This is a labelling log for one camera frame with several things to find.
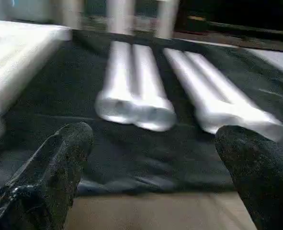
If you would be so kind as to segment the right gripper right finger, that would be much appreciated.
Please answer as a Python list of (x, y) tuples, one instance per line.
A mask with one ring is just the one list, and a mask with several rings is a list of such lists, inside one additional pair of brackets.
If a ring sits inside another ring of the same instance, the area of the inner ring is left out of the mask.
[(223, 126), (215, 148), (259, 230), (283, 230), (283, 149), (240, 126)]

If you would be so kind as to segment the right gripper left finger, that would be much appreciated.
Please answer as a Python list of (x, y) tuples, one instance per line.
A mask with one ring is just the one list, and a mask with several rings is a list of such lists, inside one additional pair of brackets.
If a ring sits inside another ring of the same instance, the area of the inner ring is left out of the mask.
[(84, 122), (49, 136), (3, 187), (0, 230), (63, 229), (93, 138)]

